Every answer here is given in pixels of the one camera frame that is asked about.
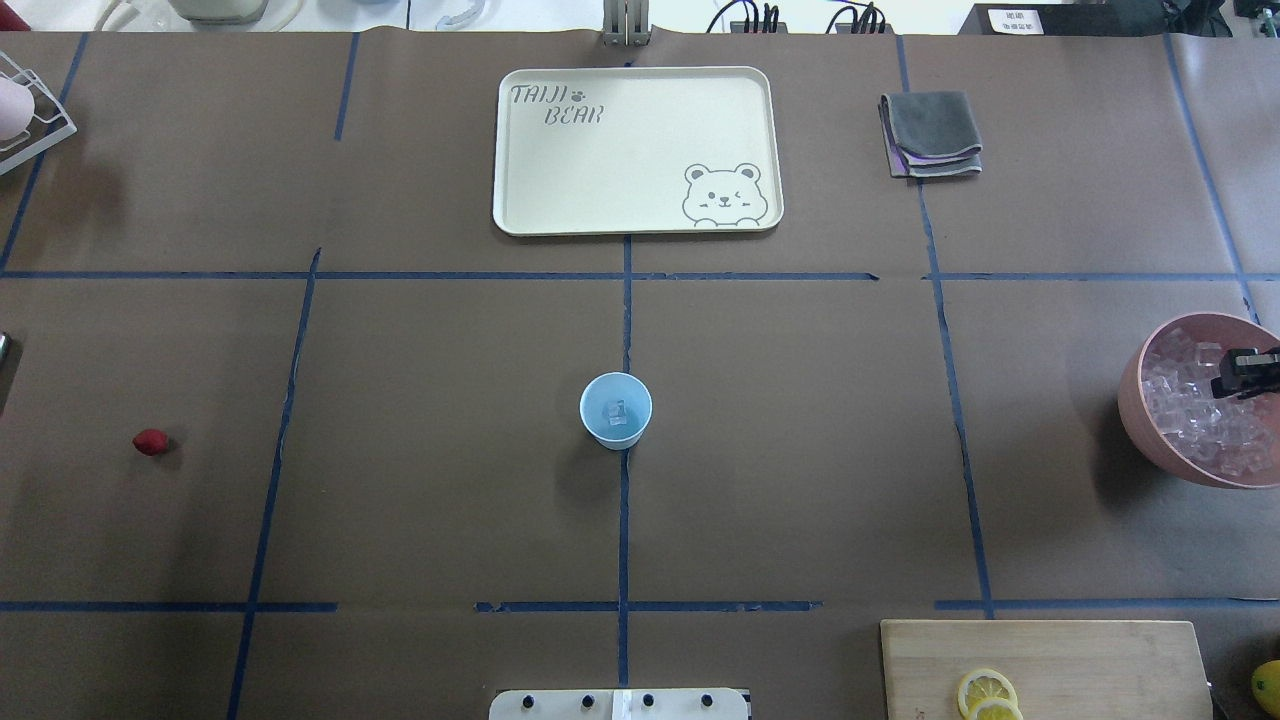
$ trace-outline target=blue cup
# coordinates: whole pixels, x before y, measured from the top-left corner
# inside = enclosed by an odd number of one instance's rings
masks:
[[[635,445],[653,416],[653,397],[635,375],[605,373],[591,380],[577,405],[582,424],[609,450]]]

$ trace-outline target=folded cloth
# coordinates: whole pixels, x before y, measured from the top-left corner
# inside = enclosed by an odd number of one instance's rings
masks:
[[[964,92],[881,95],[890,174],[931,178],[982,172],[982,137]]]

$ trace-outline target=lemon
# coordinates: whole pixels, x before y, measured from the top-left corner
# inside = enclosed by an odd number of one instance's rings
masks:
[[[1023,720],[1018,706],[1002,697],[988,697],[973,706],[966,720]]]
[[[1009,705],[1014,706],[1014,710],[1018,708],[1018,693],[1014,692],[1014,684],[1009,682],[1009,678],[991,667],[979,667],[960,679],[960,687],[956,688],[956,703],[960,706],[961,716],[969,717],[970,711],[987,698],[1006,700]]]
[[[1265,662],[1253,671],[1253,698],[1272,717],[1280,717],[1280,660]]]

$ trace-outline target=wooden cutting board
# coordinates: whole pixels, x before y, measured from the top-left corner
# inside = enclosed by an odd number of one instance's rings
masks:
[[[1027,720],[1210,720],[1196,629],[1146,620],[883,620],[888,720],[959,720],[956,685],[992,667]]]

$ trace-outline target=dish rack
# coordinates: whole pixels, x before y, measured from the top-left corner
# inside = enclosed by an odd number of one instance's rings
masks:
[[[76,123],[40,76],[0,53],[0,76],[31,88],[36,111],[22,135],[0,145],[0,176],[76,135]]]

